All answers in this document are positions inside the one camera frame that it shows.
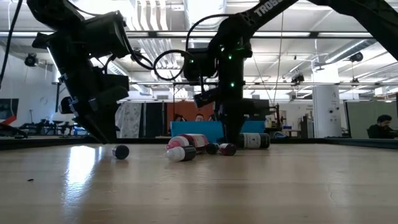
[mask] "black cable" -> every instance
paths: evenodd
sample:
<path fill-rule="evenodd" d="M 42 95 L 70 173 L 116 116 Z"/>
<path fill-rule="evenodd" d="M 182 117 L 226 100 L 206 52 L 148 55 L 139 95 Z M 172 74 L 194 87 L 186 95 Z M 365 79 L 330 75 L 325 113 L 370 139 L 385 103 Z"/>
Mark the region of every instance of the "black cable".
<path fill-rule="evenodd" d="M 110 56 L 110 57 L 108 58 L 108 60 L 106 61 L 105 65 L 104 65 L 104 67 L 103 67 L 103 70 L 104 70 L 104 74 L 105 74 L 105 75 L 108 74 L 108 65 L 109 65 L 109 63 L 110 63 L 111 61 L 115 60 L 115 59 L 116 59 L 116 56 L 115 56 L 115 55 L 112 55 L 112 56 Z"/>
<path fill-rule="evenodd" d="M 208 19 L 212 19 L 212 18 L 217 18 L 217 17 L 229 17 L 229 16 L 233 16 L 234 14 L 214 14 L 214 15 L 210 15 L 210 16 L 206 16 L 202 19 L 200 19 L 198 22 L 194 23 L 191 28 L 189 29 L 188 33 L 187 33 L 187 37 L 185 39 L 185 50 L 188 50 L 188 44 L 189 44 L 189 37 L 191 36 L 192 31 L 196 28 L 196 26 L 198 26 L 200 23 L 202 23 L 203 21 L 206 21 Z"/>
<path fill-rule="evenodd" d="M 105 67 L 105 65 L 104 65 L 104 63 L 102 63 L 102 61 L 100 61 L 98 58 L 95 58 L 95 59 L 97 59 L 97 61 L 102 64 L 103 68 Z"/>
<path fill-rule="evenodd" d="M 83 13 L 85 13 L 85 14 L 87 14 L 87 15 L 91 15 L 91 16 L 102 16 L 101 14 L 95 14 L 95 13 L 86 12 L 86 11 L 80 9 L 79 7 L 77 7 L 77 6 L 76 6 L 74 3 L 72 3 L 71 1 L 68 1 L 68 2 L 69 2 L 69 4 L 70 4 L 73 8 L 75 8 L 77 11 L 83 12 Z"/>
<path fill-rule="evenodd" d="M 182 67 L 181 70 L 180 70 L 174 77 L 172 77 L 172 78 L 164 78 L 164 77 L 160 76 L 160 74 L 157 72 L 157 69 L 156 69 L 157 63 L 161 60 L 162 57 L 164 57 L 165 55 L 168 55 L 168 54 L 172 54 L 172 53 L 180 53 L 181 56 L 184 56 L 184 55 L 187 54 L 187 55 L 191 56 L 191 58 L 193 58 L 193 55 L 192 55 L 192 54 L 190 54 L 190 53 L 188 53 L 188 52 L 186 52 L 186 51 L 184 51 L 184 50 L 166 50 L 165 52 L 161 53 L 161 54 L 155 59 L 154 67 L 153 67 L 153 70 L 154 70 L 155 75 L 156 75 L 159 79 L 161 79 L 161 80 L 164 80 L 164 81 L 172 81 L 172 80 L 175 80 L 175 79 L 178 78 L 178 77 L 181 75 L 181 73 L 183 72 L 183 68 L 184 68 L 184 67 Z"/>
<path fill-rule="evenodd" d="M 119 25 L 119 28 L 121 29 L 121 31 L 124 31 L 124 27 L 123 27 L 122 24 Z M 122 34 L 123 40 L 125 41 L 125 43 L 127 45 L 127 48 L 129 49 L 129 52 L 131 54 L 131 58 L 134 59 L 134 61 L 136 61 L 137 64 L 139 64 L 141 67 L 143 67 L 145 69 L 148 69 L 148 70 L 153 70 L 154 64 L 147 57 L 145 57 L 143 55 L 140 55 L 138 57 L 137 54 L 133 51 L 133 49 L 132 49 L 132 47 L 130 45 L 130 42 L 129 42 L 129 38 L 127 37 L 126 32 L 121 32 L 121 34 Z M 140 58 L 144 59 L 144 61 L 148 62 L 149 66 L 144 64 L 144 63 L 142 63 L 140 61 Z"/>
<path fill-rule="evenodd" d="M 4 78 L 4 73 L 6 72 L 6 66 L 7 66 L 7 61 L 8 61 L 8 54 L 10 52 L 10 47 L 11 47 L 11 39 L 12 39 L 12 33 L 14 32 L 15 24 L 17 23 L 17 18 L 19 15 L 19 11 L 21 10 L 23 0 L 19 0 L 17 3 L 17 8 L 15 10 L 14 17 L 12 18 L 10 30 L 8 32 L 8 38 L 7 38 L 7 44 L 6 44 L 6 51 L 4 53 L 4 61 L 2 63 L 2 69 L 0 73 L 0 90 L 1 90 L 1 83 Z"/>

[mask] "white column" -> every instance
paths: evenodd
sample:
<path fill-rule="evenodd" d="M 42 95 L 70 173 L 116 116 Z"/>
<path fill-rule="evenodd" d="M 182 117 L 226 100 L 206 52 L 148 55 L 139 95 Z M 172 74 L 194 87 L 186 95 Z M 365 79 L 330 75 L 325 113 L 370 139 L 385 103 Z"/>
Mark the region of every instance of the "white column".
<path fill-rule="evenodd" d="M 338 83 L 338 68 L 328 65 L 324 70 L 314 71 L 313 81 L 316 83 Z M 340 93 L 338 86 L 313 87 L 314 132 L 316 138 L 340 137 L 341 114 Z"/>

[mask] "desk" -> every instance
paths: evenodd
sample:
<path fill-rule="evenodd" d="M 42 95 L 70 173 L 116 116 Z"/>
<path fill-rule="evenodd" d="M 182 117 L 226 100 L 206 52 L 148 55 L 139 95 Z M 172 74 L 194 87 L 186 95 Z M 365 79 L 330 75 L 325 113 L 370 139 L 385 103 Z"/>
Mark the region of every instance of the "desk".
<path fill-rule="evenodd" d="M 125 161 L 111 156 L 113 146 L 0 152 L 0 223 L 397 220 L 398 156 L 393 150 L 273 144 L 268 151 L 169 162 L 162 145 L 128 145 L 131 154 Z"/>
<path fill-rule="evenodd" d="M 297 133 L 297 136 L 295 136 L 296 138 L 300 138 L 301 137 L 301 130 L 285 130 L 288 132 L 288 136 L 289 137 L 293 137 L 292 133 Z"/>

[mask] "person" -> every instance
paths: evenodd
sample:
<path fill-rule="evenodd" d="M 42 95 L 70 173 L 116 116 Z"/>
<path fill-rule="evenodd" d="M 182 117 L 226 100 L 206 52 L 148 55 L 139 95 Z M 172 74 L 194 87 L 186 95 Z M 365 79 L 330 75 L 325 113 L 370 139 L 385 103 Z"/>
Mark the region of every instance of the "person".
<path fill-rule="evenodd" d="M 173 121 L 176 121 L 176 122 L 184 122 L 184 121 L 187 121 L 182 115 L 180 115 L 180 114 L 175 114 L 174 115 L 174 119 L 173 119 Z"/>
<path fill-rule="evenodd" d="M 216 116 L 215 115 L 210 115 L 209 121 L 216 121 Z"/>
<path fill-rule="evenodd" d="M 368 129 L 368 136 L 371 139 L 394 139 L 390 128 L 392 117 L 389 115 L 381 115 L 377 118 L 377 124 L 374 124 Z"/>
<path fill-rule="evenodd" d="M 197 114 L 195 121 L 204 121 L 204 120 L 205 120 L 205 117 L 203 114 Z"/>
<path fill-rule="evenodd" d="M 173 121 L 186 121 L 186 119 L 180 114 L 175 114 Z"/>

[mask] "black cylinder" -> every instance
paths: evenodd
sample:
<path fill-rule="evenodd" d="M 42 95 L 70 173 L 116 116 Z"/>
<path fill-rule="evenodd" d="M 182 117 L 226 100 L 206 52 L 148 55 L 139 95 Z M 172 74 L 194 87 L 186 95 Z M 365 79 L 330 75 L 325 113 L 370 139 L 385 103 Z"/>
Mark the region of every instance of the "black cylinder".
<path fill-rule="evenodd" d="M 220 145 L 217 143 L 209 143 L 204 147 L 204 150 L 209 155 L 215 155 L 220 150 Z"/>
<path fill-rule="evenodd" d="M 265 133 L 241 133 L 238 138 L 238 146 L 243 149 L 268 149 L 270 143 L 270 137 Z"/>
<path fill-rule="evenodd" d="M 112 149 L 112 154 L 116 158 L 123 160 L 123 159 L 127 158 L 127 156 L 129 156 L 130 149 L 124 145 L 116 146 Z"/>
<path fill-rule="evenodd" d="M 224 156 L 233 156 L 236 154 L 236 146 L 231 143 L 224 143 L 220 145 L 220 150 L 219 153 L 221 153 Z"/>

